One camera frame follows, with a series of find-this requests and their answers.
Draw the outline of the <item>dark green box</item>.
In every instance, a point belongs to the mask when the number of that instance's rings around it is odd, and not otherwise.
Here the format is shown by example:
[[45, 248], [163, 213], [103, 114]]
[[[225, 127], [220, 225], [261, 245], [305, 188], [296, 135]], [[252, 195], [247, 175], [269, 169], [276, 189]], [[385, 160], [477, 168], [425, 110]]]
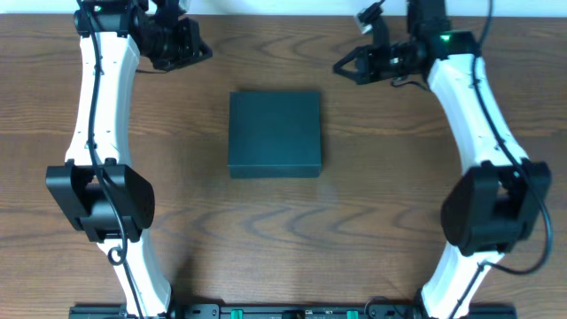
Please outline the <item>dark green box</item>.
[[322, 171], [321, 135], [316, 91], [232, 92], [229, 175], [316, 178]]

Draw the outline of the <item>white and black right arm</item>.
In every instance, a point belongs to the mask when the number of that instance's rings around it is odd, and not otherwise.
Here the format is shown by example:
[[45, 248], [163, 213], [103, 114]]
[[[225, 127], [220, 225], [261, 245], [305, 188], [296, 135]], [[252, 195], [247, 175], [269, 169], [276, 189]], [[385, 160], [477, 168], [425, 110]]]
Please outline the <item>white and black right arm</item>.
[[414, 301], [400, 305], [370, 300], [371, 318], [514, 318], [505, 304], [474, 304], [487, 273], [502, 270], [502, 259], [526, 240], [537, 220], [552, 227], [545, 204], [551, 172], [529, 159], [503, 118], [485, 74], [485, 37], [455, 30], [442, 1], [410, 1], [404, 43], [392, 43], [382, 5], [373, 3], [355, 16], [372, 37], [333, 70], [354, 81], [387, 81], [394, 88], [421, 75], [447, 117], [459, 152], [462, 175], [440, 210], [446, 244], [430, 280]]

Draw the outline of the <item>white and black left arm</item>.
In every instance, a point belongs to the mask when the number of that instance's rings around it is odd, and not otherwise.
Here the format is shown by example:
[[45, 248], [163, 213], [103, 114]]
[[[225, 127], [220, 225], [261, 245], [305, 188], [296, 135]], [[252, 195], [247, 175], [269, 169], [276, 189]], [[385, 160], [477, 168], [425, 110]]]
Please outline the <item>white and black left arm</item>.
[[121, 305], [78, 304], [72, 318], [195, 318], [199, 306], [179, 303], [151, 241], [151, 184], [132, 167], [128, 128], [141, 58], [165, 74], [211, 57], [189, 3], [81, 1], [74, 14], [80, 37], [82, 85], [77, 120], [64, 163], [46, 170], [48, 191], [72, 227], [105, 254], [125, 295]]

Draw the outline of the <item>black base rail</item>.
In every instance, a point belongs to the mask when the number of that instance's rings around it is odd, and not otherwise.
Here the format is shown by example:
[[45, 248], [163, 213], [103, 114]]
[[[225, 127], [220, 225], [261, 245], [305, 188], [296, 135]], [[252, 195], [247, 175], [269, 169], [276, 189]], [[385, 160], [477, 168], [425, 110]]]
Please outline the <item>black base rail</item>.
[[[127, 314], [125, 306], [75, 306], [68, 312], [70, 319], [137, 318]], [[219, 306], [217, 304], [193, 304], [180, 306], [169, 313], [144, 318], [174, 319], [394, 319], [432, 318], [424, 310], [410, 305], [392, 305], [385, 302], [366, 307], [308, 307], [308, 306]], [[512, 306], [475, 306], [462, 318], [516, 319]]]

